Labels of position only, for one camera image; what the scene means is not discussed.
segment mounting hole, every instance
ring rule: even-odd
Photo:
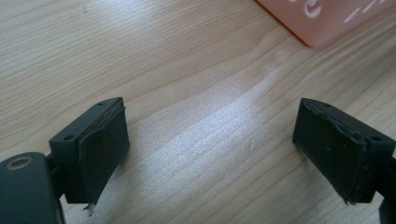
[[[376,142],[382,141],[382,138],[377,137],[377,136],[372,137],[372,139],[373,139],[374,141],[376,141]]]
[[[68,140],[71,140],[73,138],[74,138],[74,135],[73,134],[69,134],[69,135],[64,137],[64,141],[68,141]]]
[[[19,170],[30,163],[32,163],[33,158],[32,157],[19,157],[11,162],[9,162],[6,166],[8,170]]]
[[[305,4],[305,14],[310,18],[315,18],[320,14],[321,3],[319,0],[308,0]]]
[[[349,21],[352,21],[353,18],[355,18],[356,15],[358,15],[358,12],[361,10],[360,7],[356,8],[355,11],[353,11],[349,16],[346,17],[344,20],[344,23],[347,23]]]

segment pink plastic container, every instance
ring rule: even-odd
[[[258,0],[307,45],[320,46],[396,5],[396,0]]]

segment wooden table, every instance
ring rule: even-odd
[[[322,49],[255,1],[0,3],[0,161],[122,96],[131,149],[68,223],[378,223],[291,142],[300,98],[396,138],[396,8]]]

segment black plastic part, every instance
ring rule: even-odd
[[[396,208],[396,159],[392,158],[390,163],[379,167],[375,176],[375,185],[376,190]]]
[[[41,153],[23,153],[0,163],[0,200],[0,223],[64,223]]]
[[[369,203],[378,167],[387,166],[395,141],[343,111],[303,98],[293,142],[346,202]]]
[[[55,164],[66,173],[69,203],[94,203],[129,149],[122,98],[100,102],[49,140]]]
[[[379,220],[381,224],[396,223],[396,206],[385,199],[379,207]]]

